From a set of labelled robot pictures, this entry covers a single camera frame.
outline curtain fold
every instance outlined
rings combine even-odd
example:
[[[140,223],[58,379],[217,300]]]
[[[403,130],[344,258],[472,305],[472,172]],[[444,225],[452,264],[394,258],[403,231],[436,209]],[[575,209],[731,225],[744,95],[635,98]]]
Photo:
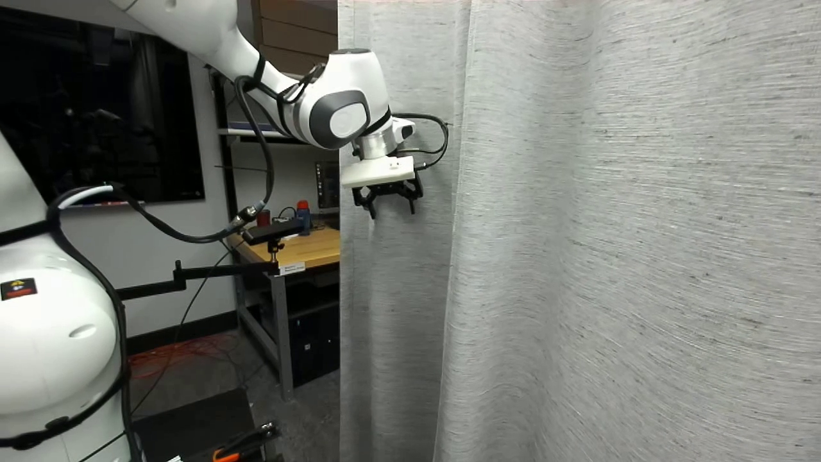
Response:
[[[817,3],[339,20],[453,128],[414,215],[344,204],[344,460],[821,460]]]

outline wooden board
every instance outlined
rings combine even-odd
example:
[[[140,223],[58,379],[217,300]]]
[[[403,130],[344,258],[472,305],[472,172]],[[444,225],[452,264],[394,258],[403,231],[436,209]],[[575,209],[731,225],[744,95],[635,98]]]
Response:
[[[278,71],[294,71],[294,75],[304,75],[316,65],[328,62],[326,53],[320,57],[320,53],[303,53],[289,48],[264,48],[264,57],[275,62]]]
[[[289,48],[294,53],[328,57],[336,48],[336,33],[299,28],[282,20],[258,20],[261,48]]]
[[[255,0],[255,19],[336,37],[336,0]]]
[[[249,247],[237,236],[227,241],[249,261],[271,261],[267,245]],[[339,231],[316,228],[307,236],[285,240],[282,250],[276,252],[276,264],[278,275],[339,264]]]

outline floor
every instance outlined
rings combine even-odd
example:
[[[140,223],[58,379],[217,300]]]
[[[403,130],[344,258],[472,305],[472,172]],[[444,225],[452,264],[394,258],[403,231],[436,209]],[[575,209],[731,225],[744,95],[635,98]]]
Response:
[[[339,372],[294,388],[285,400],[269,367],[237,332],[144,352],[130,364],[136,422],[243,388],[254,424],[275,422],[282,432],[269,454],[282,454],[285,462],[339,460]]]

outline black cable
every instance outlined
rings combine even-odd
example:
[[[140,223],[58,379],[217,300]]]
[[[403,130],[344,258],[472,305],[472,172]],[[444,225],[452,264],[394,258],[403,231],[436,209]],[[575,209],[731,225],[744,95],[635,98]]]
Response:
[[[128,195],[122,188],[112,188],[112,195],[122,197],[128,204],[128,209],[134,209],[136,213],[140,213],[153,228],[158,228],[162,233],[176,240],[176,241],[187,241],[187,245],[212,245],[212,241],[221,241],[231,233],[236,233],[243,223],[231,223],[227,228],[222,231],[214,231],[214,233],[204,233],[204,236],[189,236],[189,233],[181,233],[176,228],[172,228],[166,220],[150,215],[134,195]]]
[[[149,390],[136,400],[136,405],[130,409],[130,413],[136,413],[136,412],[149,400],[149,396],[155,390],[155,385],[162,382],[164,372],[169,370],[169,364],[172,364],[172,360],[175,360],[175,355],[176,355],[176,343],[180,343],[180,340],[181,340],[181,324],[187,320],[189,308],[191,308],[195,300],[199,299],[199,293],[203,293],[203,288],[204,288],[207,281],[210,281],[210,278],[204,278],[204,281],[199,283],[199,288],[195,290],[195,295],[187,300],[185,313],[181,313],[181,319],[180,319],[180,324],[176,324],[176,333],[175,333],[175,341],[172,341],[172,352],[164,356],[162,370],[155,372],[155,377],[153,377],[153,382],[149,385]]]
[[[267,112],[258,100],[252,98],[252,104],[258,109],[258,112],[264,115],[264,121],[267,121],[269,127],[275,127],[275,128],[285,127],[285,112],[278,112],[282,123],[276,123],[275,115]],[[276,145],[303,145],[303,142],[294,139],[289,130],[282,130],[282,136],[275,139],[275,142],[276,142]]]
[[[107,440],[104,445],[100,445],[96,450],[92,450],[87,456],[81,456],[78,462],[92,460],[94,454],[104,451],[109,445],[116,445],[117,440],[122,440],[125,432],[119,432],[117,437]]]
[[[261,160],[264,160],[264,170],[267,170],[267,177],[264,177],[264,195],[261,195],[261,204],[267,204],[275,193],[275,160],[271,160],[271,151],[267,148],[267,142],[264,142],[264,133],[258,130],[255,121],[254,121],[254,112],[252,112],[252,105],[249,105],[249,98],[245,98],[245,82],[252,77],[237,77],[234,79],[234,89],[236,89],[236,98],[237,98],[237,109],[240,112],[245,115],[255,142],[258,142],[258,148],[261,148]]]
[[[444,160],[444,154],[447,154],[449,142],[452,142],[449,127],[447,127],[440,118],[429,115],[429,112],[394,112],[394,115],[398,115],[398,118],[431,121],[431,123],[436,123],[436,127],[440,128],[440,146],[438,146],[438,148],[413,148],[413,151],[404,151],[404,154],[431,154],[431,157],[436,157],[434,161],[423,161],[421,166],[414,166],[414,172],[431,170],[434,164],[438,164],[438,161]]]
[[[326,65],[311,68],[294,86],[285,87],[285,93],[278,93],[276,100],[282,100],[287,105],[299,104],[307,86],[312,86],[322,71],[326,71]]]
[[[63,193],[58,195],[53,204],[49,204],[45,210],[45,220],[51,223],[51,240],[53,245],[66,252],[78,266],[85,266],[104,290],[104,295],[109,299],[112,313],[116,313],[116,343],[119,352],[119,379],[128,377],[128,352],[125,352],[125,305],[117,299],[116,288],[109,284],[109,281],[85,258],[78,254],[78,250],[63,236],[62,231],[62,204],[73,195],[73,193]],[[139,446],[134,442],[134,418],[130,418],[130,394],[128,394],[128,379],[119,388],[119,412],[122,412],[122,432],[109,440],[107,445],[101,445],[100,450],[94,450],[90,456],[94,456],[96,451],[101,451],[104,446],[109,446],[112,442],[117,442],[119,437],[128,440],[128,451],[130,460],[139,460]]]
[[[258,109],[261,109],[261,115],[267,118],[267,123],[271,123],[275,128],[278,128],[285,133],[282,142],[293,142],[293,145],[299,145],[289,128],[287,128],[287,121],[285,121],[285,105],[289,105],[289,100],[282,98],[282,93],[275,93],[271,87],[267,87],[264,82],[254,82],[254,89],[258,89],[261,95],[276,100],[276,112],[278,112],[278,123],[275,123],[275,118],[258,105],[258,100],[254,100]]]

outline white robot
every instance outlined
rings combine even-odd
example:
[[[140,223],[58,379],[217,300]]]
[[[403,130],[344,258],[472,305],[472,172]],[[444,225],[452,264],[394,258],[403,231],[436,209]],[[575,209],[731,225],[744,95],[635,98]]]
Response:
[[[391,118],[371,51],[336,51],[303,79],[267,65],[236,28],[234,0],[112,0],[155,37],[237,79],[271,123],[304,145],[362,154],[346,188],[391,188],[414,177],[391,157],[414,127]],[[122,305],[104,278],[55,231],[51,209],[0,133],[0,460],[136,462],[122,405]]]

